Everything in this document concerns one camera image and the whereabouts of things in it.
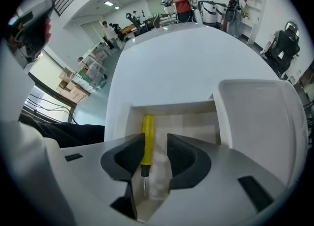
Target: black cloth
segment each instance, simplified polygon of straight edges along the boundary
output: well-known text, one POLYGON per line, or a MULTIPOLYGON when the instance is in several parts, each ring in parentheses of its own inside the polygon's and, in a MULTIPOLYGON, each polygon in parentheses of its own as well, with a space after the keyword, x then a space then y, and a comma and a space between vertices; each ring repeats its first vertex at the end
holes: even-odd
POLYGON ((179 23, 188 23, 192 22, 192 12, 187 11, 183 13, 177 13, 179 23))
POLYGON ((35 128, 43 137, 56 140, 60 148, 104 142, 104 126, 40 122, 23 113, 19 121, 35 128))

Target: table surface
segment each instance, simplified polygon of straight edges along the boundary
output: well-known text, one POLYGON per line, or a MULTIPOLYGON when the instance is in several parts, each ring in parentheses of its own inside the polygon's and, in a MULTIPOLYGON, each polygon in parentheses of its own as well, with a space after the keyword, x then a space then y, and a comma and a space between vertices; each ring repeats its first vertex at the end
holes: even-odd
POLYGON ((244 43, 205 25, 176 24, 129 40, 112 79, 105 141, 116 139, 124 104, 206 101, 225 79, 278 80, 278 77, 244 43))

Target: ceiling light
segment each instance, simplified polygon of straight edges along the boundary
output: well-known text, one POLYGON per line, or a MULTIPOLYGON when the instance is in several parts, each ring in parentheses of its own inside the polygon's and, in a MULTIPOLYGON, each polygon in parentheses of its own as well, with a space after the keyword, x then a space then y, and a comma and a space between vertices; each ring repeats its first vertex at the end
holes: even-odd
POLYGON ((105 4, 108 5, 108 6, 110 6, 110 7, 113 5, 113 4, 112 4, 111 2, 109 2, 109 1, 106 1, 105 4))

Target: yellow screwdriver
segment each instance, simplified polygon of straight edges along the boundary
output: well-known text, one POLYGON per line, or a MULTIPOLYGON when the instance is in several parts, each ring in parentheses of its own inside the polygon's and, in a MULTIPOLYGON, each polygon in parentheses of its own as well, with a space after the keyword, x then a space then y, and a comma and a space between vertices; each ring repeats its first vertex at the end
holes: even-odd
POLYGON ((141 175, 144 177, 144 196, 146 196, 147 177, 152 162, 153 141, 154 141, 154 117, 152 115, 145 115, 143 118, 142 133, 145 134, 145 150, 144 157, 141 161, 141 175))

